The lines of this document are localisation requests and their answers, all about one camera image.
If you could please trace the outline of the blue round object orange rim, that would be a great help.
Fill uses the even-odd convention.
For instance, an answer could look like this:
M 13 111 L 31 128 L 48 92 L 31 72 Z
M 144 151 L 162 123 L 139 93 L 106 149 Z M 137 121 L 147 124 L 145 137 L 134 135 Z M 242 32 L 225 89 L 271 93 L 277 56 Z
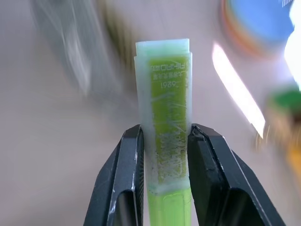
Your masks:
M 232 45 L 254 58 L 280 55 L 294 31 L 295 0 L 220 0 L 221 24 Z

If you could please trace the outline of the small green object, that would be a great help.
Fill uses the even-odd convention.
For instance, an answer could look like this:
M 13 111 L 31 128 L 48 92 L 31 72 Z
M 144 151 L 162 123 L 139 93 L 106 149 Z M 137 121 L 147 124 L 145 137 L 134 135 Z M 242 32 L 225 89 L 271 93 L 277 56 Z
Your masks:
M 274 92 L 268 100 L 268 107 L 289 116 L 293 122 L 301 123 L 301 91 L 284 89 Z

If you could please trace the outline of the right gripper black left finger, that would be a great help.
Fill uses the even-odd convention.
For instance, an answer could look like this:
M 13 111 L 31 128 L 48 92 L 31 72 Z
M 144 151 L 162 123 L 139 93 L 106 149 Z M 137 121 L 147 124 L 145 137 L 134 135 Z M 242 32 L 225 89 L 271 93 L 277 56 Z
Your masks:
M 96 178 L 83 226 L 143 226 L 144 146 L 127 129 Z

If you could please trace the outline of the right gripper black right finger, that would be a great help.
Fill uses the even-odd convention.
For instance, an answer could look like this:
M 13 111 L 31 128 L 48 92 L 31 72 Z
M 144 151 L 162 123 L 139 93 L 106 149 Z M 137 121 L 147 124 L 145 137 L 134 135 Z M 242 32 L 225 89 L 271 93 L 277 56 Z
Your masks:
M 194 123 L 187 151 L 199 226 L 286 226 L 253 170 L 221 134 Z

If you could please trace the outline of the green translucent lead refill box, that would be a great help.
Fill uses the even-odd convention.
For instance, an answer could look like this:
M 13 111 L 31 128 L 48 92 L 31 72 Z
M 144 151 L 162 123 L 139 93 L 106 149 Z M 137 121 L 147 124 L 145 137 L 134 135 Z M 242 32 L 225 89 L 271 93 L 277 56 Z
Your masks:
M 191 226 L 190 41 L 137 42 L 134 61 L 150 226 Z

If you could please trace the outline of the yellow object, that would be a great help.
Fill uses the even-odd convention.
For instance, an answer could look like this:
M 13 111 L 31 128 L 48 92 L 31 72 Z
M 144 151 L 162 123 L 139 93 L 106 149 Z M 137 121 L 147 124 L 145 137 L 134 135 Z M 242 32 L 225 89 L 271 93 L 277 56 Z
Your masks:
M 299 207 L 297 208 L 297 213 L 300 220 L 297 226 L 301 226 L 301 146 L 290 143 L 287 147 L 286 160 L 298 194 Z

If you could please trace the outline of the grey checked fabric pouch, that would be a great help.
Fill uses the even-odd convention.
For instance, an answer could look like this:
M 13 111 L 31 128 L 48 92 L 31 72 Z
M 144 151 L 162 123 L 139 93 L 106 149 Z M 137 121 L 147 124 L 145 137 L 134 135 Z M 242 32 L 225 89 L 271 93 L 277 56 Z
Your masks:
M 38 30 L 49 42 L 70 81 L 84 95 L 113 86 L 104 35 L 94 0 L 30 0 Z

